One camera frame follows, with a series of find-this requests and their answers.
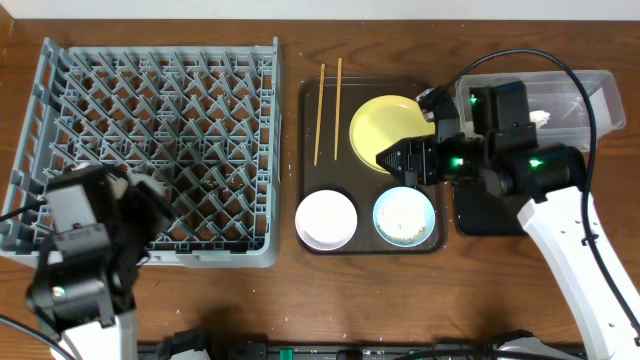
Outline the yellow plastic plate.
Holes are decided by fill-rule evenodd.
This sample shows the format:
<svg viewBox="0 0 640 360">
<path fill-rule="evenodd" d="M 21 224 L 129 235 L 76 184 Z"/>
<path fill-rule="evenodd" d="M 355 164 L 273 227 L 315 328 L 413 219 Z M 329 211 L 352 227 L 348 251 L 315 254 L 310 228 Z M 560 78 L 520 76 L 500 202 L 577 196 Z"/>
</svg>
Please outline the yellow plastic plate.
<svg viewBox="0 0 640 360">
<path fill-rule="evenodd" d="M 404 96 L 384 95 L 364 103 L 354 114 L 349 140 L 356 156 L 369 168 L 388 174 L 376 155 L 404 138 L 435 134 L 418 103 Z"/>
</svg>

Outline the blue plastic bowl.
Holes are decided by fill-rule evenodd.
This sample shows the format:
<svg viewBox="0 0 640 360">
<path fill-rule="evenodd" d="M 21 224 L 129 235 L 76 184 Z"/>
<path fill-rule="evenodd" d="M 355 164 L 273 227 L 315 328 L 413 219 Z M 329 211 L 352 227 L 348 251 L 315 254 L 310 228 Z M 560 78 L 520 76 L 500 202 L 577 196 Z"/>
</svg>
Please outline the blue plastic bowl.
<svg viewBox="0 0 640 360">
<path fill-rule="evenodd" d="M 400 248 L 424 243 L 436 225 L 432 201 L 410 187 L 394 187 L 382 193 L 373 206 L 372 216 L 378 234 Z"/>
</svg>

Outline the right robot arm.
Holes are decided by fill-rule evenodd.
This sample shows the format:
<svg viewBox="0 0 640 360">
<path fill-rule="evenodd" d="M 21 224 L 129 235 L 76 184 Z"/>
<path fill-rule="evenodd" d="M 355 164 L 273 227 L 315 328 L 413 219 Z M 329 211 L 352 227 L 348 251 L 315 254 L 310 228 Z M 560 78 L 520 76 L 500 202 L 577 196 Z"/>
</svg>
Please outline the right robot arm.
<svg viewBox="0 0 640 360">
<path fill-rule="evenodd" d="M 473 87 L 475 135 L 405 136 L 376 162 L 409 186 L 478 182 L 498 198 L 522 197 L 522 229 L 549 265 L 590 359 L 639 356 L 639 293 L 599 221 L 581 152 L 542 146 L 519 80 Z"/>
</svg>

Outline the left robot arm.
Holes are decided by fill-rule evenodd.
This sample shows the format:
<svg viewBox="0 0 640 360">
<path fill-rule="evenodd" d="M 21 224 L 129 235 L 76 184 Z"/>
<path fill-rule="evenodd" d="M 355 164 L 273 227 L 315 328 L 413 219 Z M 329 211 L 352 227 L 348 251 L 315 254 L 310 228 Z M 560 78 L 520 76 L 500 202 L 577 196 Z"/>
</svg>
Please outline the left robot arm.
<svg viewBox="0 0 640 360">
<path fill-rule="evenodd" d="M 54 230 L 26 299 L 62 359 L 138 356 L 134 284 L 148 244 L 175 222 L 165 187 L 144 174 L 86 165 L 45 188 Z"/>
</svg>

